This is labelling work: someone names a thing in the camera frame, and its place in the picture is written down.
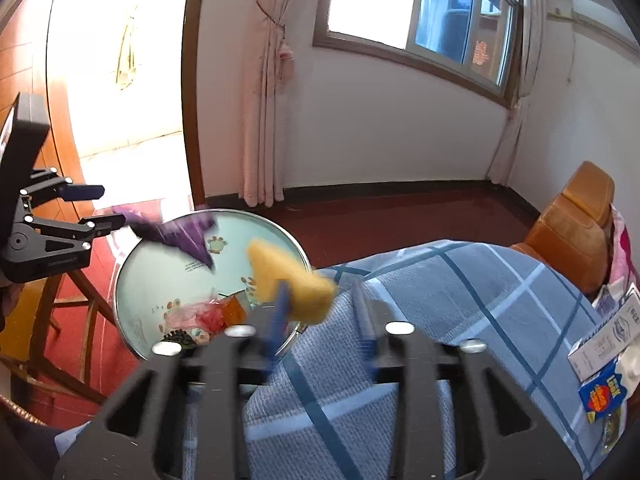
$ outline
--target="white box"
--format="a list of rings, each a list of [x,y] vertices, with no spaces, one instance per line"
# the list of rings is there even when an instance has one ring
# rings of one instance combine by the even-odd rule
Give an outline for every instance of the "white box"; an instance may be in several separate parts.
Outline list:
[[[622,301],[617,311],[571,348],[569,362],[581,381],[597,373],[640,334],[640,293],[634,284]]]

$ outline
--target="purple cloth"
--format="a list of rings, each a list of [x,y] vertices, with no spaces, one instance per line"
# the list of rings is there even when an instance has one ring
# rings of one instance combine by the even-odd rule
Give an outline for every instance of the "purple cloth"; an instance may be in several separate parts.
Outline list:
[[[177,248],[209,269],[213,268],[213,259],[204,240],[204,233],[216,225],[216,218],[210,212],[197,212],[169,222],[153,222],[133,211],[113,208],[127,219],[127,225],[134,234],[147,242]]]

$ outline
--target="black spiky object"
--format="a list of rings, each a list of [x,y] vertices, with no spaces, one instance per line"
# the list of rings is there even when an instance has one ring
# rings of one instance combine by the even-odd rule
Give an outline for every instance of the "black spiky object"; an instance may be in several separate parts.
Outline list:
[[[188,333],[182,329],[171,330],[171,332],[164,334],[162,341],[172,341],[174,343],[180,343],[183,349],[190,350],[197,348],[197,343],[193,340]]]

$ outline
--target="window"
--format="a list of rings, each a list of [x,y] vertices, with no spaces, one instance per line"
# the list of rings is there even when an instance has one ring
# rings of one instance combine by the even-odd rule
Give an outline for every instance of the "window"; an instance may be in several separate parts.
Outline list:
[[[518,0],[320,0],[315,46],[383,57],[504,100]]]

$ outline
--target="plaid fabric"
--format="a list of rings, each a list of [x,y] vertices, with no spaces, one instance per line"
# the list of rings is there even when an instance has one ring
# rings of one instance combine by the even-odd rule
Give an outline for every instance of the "plaid fabric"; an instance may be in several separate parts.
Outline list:
[[[603,459],[602,424],[587,423],[566,358],[599,318],[555,271],[507,248],[444,240],[319,272],[339,285],[334,308],[305,332],[244,410],[252,478],[386,478],[396,386],[374,385],[366,375],[349,294],[356,280],[398,320],[436,340],[484,340],[561,435],[585,478]],[[445,470],[453,478],[452,407],[446,383],[440,386]],[[194,478],[196,406],[194,399],[185,480]]]

